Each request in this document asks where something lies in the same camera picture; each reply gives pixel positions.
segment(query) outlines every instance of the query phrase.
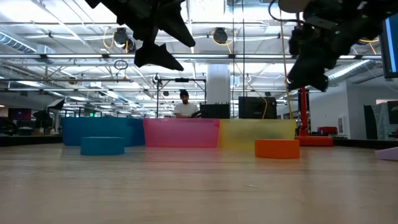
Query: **hat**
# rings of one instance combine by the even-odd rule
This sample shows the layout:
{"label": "hat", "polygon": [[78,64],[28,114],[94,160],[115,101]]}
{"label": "hat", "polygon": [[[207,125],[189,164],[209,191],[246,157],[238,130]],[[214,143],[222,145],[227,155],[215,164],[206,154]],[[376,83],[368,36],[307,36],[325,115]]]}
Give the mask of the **hat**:
{"label": "hat", "polygon": [[183,96],[188,96],[188,97],[189,97],[189,94],[188,94],[188,91],[187,91],[187,90],[181,90],[181,92],[180,92],[180,98],[183,97]]}

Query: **man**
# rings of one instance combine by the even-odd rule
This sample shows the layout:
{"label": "man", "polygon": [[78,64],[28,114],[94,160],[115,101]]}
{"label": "man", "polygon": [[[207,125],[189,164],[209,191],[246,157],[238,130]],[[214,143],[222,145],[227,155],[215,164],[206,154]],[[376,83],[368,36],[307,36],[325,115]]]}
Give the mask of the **man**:
{"label": "man", "polygon": [[199,111],[198,107],[188,102],[189,94],[186,90],[180,92],[182,103],[174,108],[174,114],[177,118],[189,118],[193,113]]}

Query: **translucent plastic bin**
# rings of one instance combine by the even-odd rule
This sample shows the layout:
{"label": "translucent plastic bin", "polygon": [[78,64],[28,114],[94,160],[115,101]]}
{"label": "translucent plastic bin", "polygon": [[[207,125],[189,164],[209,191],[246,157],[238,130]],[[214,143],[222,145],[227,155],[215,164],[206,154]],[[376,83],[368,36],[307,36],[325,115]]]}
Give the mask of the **translucent plastic bin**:
{"label": "translucent plastic bin", "polygon": [[287,119],[222,119],[218,147],[254,149],[260,139],[293,140],[295,120]]}
{"label": "translucent plastic bin", "polygon": [[219,119],[145,119],[146,147],[216,148]]}

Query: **white column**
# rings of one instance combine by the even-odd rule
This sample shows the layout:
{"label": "white column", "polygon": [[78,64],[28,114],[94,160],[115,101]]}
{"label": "white column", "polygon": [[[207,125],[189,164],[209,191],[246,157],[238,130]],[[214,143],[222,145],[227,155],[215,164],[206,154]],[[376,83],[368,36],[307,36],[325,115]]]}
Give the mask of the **white column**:
{"label": "white column", "polygon": [[231,101],[229,64],[208,66],[207,104],[226,104]]}

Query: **computer monitor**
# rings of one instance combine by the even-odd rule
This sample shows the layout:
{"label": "computer monitor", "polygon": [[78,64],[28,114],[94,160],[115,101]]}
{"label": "computer monitor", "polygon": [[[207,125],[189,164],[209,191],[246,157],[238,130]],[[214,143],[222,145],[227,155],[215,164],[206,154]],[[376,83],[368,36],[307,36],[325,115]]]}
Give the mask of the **computer monitor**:
{"label": "computer monitor", "polygon": [[28,108],[8,108],[8,119],[30,121],[32,110]]}
{"label": "computer monitor", "polygon": [[[275,97],[264,97],[267,100],[265,119],[277,119]],[[239,118],[241,119],[262,119],[266,102],[262,97],[239,97]]]}
{"label": "computer monitor", "polygon": [[398,124],[398,101],[388,101],[387,109],[390,124]]}
{"label": "computer monitor", "polygon": [[398,14],[384,21],[380,35],[385,78],[398,77]]}

